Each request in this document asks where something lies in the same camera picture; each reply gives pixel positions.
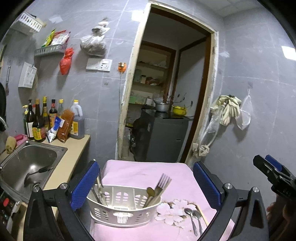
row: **red plastic bag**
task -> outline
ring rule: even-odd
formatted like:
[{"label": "red plastic bag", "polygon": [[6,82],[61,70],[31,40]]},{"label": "red plastic bag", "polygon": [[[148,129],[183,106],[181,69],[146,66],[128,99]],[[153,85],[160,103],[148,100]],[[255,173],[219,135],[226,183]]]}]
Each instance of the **red plastic bag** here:
[{"label": "red plastic bag", "polygon": [[74,54],[73,48],[67,48],[65,51],[64,57],[61,59],[59,63],[59,69],[62,73],[62,75],[65,75],[68,73],[71,63],[72,63],[72,55]]}]

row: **orange plug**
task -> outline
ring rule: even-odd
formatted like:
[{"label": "orange plug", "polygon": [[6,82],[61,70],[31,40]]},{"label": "orange plug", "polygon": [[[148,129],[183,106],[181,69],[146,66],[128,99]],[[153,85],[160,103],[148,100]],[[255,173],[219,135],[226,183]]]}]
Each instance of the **orange plug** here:
[{"label": "orange plug", "polygon": [[126,63],[124,62],[118,63],[118,71],[123,73],[125,70],[126,70]]}]

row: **kitchen sink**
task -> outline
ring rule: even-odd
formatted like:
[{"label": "kitchen sink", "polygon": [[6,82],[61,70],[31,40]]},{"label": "kitchen sink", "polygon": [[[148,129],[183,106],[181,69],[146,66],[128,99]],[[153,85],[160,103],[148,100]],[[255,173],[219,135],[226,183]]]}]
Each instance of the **kitchen sink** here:
[{"label": "kitchen sink", "polygon": [[[67,151],[65,147],[53,146],[35,141],[26,141],[10,154],[0,165],[0,185],[13,196],[18,195],[28,203],[32,190],[44,188],[50,175]],[[44,173],[30,175],[24,183],[27,173],[33,173],[45,166],[53,168]]]}]

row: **electrical outlet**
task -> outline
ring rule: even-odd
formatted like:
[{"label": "electrical outlet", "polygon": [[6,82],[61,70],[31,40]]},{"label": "electrical outlet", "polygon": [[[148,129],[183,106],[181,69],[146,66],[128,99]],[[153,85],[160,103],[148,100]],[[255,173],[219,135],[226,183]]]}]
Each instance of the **electrical outlet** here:
[{"label": "electrical outlet", "polygon": [[112,64],[111,59],[89,58],[87,61],[86,69],[110,71],[111,64]]},{"label": "electrical outlet", "polygon": [[98,70],[110,71],[111,64],[112,64],[111,59],[102,59],[102,61],[99,64],[99,69]]}]

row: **bottle cap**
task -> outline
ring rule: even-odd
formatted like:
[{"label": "bottle cap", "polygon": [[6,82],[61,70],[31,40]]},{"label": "bottle cap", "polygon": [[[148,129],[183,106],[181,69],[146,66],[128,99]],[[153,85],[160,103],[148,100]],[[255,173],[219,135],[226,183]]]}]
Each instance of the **bottle cap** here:
[{"label": "bottle cap", "polygon": [[25,110],[25,115],[28,114],[28,112],[29,112],[28,109],[26,109],[26,110]]}]

